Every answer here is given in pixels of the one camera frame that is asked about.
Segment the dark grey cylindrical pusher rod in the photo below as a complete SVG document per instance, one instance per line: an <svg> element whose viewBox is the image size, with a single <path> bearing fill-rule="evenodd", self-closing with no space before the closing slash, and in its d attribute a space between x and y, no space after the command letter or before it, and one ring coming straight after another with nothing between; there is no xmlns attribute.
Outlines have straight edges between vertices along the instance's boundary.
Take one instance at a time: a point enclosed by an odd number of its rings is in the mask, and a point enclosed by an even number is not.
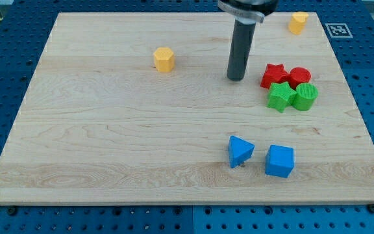
<svg viewBox="0 0 374 234"><path fill-rule="evenodd" d="M231 81L241 81L244 78L255 27L255 22L243 23L238 19L234 22L227 67L227 77Z"/></svg>

